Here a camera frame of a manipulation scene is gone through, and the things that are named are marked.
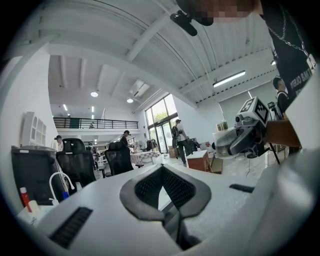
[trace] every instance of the tree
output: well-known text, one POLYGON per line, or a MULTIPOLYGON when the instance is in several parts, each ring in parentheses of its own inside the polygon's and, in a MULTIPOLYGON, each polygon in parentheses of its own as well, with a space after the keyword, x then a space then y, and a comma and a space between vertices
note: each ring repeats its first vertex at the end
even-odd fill
POLYGON ((154 122, 159 122, 160 120, 166 118, 168 116, 167 112, 166 111, 163 111, 163 112, 160 112, 160 113, 157 113, 154 115, 154 122))

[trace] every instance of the backpack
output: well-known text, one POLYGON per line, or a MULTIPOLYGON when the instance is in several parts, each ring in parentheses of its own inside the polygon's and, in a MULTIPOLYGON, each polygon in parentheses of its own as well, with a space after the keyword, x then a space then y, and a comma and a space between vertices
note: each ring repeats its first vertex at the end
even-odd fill
POLYGON ((178 131, 178 128, 176 126, 172 127, 171 134, 172 134, 172 137, 178 137, 179 136, 179 131, 178 131))

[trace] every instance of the red bottle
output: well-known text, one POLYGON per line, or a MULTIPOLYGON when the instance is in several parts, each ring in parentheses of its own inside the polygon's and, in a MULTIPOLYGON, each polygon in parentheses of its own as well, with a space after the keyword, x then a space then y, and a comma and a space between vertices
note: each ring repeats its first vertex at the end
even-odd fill
POLYGON ((22 201, 25 207, 27 207, 29 213, 31 213, 31 208, 29 206, 29 196, 27 194, 27 189, 25 187, 20 187, 20 193, 21 193, 21 197, 22 197, 22 201))

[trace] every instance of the camera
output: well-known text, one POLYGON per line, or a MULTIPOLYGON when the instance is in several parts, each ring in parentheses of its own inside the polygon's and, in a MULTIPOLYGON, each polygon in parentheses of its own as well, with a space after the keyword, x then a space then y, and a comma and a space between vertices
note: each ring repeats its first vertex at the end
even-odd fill
POLYGON ((171 14, 170 20, 176 23, 190 36, 195 37, 198 34, 198 31, 191 25, 192 18, 184 14, 182 10, 178 10, 177 13, 171 14))

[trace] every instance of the black metal railing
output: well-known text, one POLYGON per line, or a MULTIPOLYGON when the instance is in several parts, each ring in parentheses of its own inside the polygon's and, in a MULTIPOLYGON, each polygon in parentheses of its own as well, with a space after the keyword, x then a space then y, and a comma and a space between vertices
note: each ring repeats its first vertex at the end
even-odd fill
POLYGON ((54 117, 55 127, 67 129, 138 129, 137 121, 54 117))

